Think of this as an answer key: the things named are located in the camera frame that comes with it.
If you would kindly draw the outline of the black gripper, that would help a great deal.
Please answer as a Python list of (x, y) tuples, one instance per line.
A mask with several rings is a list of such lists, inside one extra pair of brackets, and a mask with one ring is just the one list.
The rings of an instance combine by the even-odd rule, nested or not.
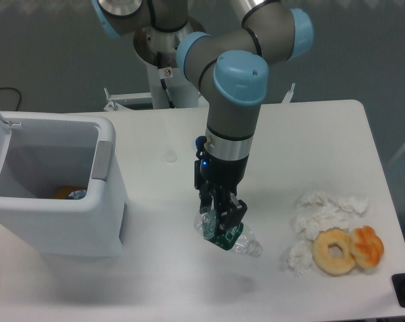
[[(195, 161), (194, 186), (199, 190), (199, 230), (204, 239), (216, 239), (229, 229), (239, 226), (248, 207), (237, 199), (237, 186), (243, 179), (249, 157), (241, 160), (222, 160), (209, 154), (206, 148), (197, 150)], [(210, 184), (219, 186), (226, 192), (218, 193), (216, 208), (210, 191)]]

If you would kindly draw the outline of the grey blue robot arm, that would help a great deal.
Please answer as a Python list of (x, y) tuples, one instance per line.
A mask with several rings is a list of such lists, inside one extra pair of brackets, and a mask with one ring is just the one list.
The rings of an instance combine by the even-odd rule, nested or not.
[(186, 1), (94, 1), (113, 37), (146, 33), (147, 54), (158, 68), (177, 67), (208, 102), (206, 133), (196, 139), (195, 188), (205, 239), (237, 236), (247, 206), (237, 197), (269, 68), (307, 52), (309, 15), (280, 1), (233, 1), (241, 27), (215, 38), (191, 26)]

